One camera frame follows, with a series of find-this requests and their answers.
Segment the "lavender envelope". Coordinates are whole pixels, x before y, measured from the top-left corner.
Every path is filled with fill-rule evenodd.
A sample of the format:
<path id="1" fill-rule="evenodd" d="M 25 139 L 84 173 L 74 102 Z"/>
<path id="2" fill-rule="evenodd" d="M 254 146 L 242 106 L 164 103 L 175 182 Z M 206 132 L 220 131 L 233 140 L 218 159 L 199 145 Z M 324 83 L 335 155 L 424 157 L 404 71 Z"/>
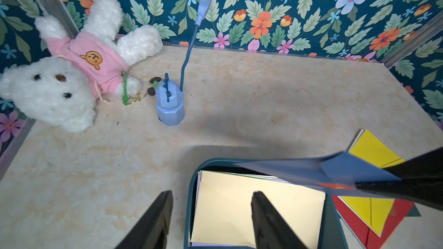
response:
<path id="1" fill-rule="evenodd" d="M 288 202 L 293 185 L 269 177 L 201 171 L 190 243 L 193 246 L 255 248 L 251 201 L 260 191 L 275 205 Z"/>

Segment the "dark blue envelope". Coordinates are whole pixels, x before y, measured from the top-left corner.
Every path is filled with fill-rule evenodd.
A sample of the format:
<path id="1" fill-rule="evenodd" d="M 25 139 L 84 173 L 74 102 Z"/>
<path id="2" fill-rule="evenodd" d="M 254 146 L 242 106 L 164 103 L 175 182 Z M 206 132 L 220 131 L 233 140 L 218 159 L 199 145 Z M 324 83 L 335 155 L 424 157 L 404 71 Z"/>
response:
<path id="1" fill-rule="evenodd" d="M 358 190 L 356 183 L 400 181 L 390 172 L 347 152 L 306 159 L 255 160 L 237 163 L 236 166 L 344 197 L 372 196 Z"/>

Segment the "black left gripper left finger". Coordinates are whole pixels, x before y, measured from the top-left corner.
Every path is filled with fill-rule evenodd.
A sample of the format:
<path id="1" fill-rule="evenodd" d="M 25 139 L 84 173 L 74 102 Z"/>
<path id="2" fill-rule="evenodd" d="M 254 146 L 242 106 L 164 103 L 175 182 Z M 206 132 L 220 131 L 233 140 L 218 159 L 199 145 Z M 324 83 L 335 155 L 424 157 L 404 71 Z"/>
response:
<path id="1" fill-rule="evenodd" d="M 116 249 L 165 249 L 172 211 L 172 191 L 161 192 Z"/>

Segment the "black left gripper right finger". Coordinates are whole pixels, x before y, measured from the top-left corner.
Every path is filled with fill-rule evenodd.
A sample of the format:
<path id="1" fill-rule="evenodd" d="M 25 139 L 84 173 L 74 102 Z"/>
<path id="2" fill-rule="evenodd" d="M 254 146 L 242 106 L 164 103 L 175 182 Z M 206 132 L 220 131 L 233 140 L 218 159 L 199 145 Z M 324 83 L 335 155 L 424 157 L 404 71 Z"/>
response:
<path id="1" fill-rule="evenodd" d="M 253 193 L 251 217 L 257 249 L 307 249 L 261 191 Z"/>

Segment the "yellow envelope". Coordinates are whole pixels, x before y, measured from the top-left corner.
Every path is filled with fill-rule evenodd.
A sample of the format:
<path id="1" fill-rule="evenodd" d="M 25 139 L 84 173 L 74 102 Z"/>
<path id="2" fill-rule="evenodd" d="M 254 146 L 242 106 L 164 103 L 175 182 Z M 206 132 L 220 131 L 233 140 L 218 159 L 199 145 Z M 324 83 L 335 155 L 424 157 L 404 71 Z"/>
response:
<path id="1" fill-rule="evenodd" d="M 358 136 L 348 152 L 378 168 L 388 168 L 405 162 L 369 130 Z M 384 198 L 340 197 L 339 199 L 379 237 L 395 202 L 394 199 Z"/>

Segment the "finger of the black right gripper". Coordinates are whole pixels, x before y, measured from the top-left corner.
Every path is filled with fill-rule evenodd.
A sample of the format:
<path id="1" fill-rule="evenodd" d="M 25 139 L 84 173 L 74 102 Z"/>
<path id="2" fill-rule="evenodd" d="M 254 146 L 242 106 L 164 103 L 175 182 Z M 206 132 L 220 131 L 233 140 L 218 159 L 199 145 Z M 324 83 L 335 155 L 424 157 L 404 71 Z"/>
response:
<path id="1" fill-rule="evenodd" d="M 438 148 L 396 166 L 384 169 L 395 181 L 357 182 L 358 190 L 413 201 L 442 211 L 443 149 Z"/>

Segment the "cream tan envelope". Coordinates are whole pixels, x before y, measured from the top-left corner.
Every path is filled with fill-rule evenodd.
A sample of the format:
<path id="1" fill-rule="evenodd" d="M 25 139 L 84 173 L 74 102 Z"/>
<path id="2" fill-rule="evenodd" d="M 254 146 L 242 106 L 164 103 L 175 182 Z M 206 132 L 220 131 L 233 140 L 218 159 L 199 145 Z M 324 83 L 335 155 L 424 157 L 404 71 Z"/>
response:
<path id="1" fill-rule="evenodd" d="M 324 192 L 274 176 L 203 171 L 199 180 L 193 244 L 255 247 L 251 201 L 260 191 L 307 248 L 318 247 Z"/>

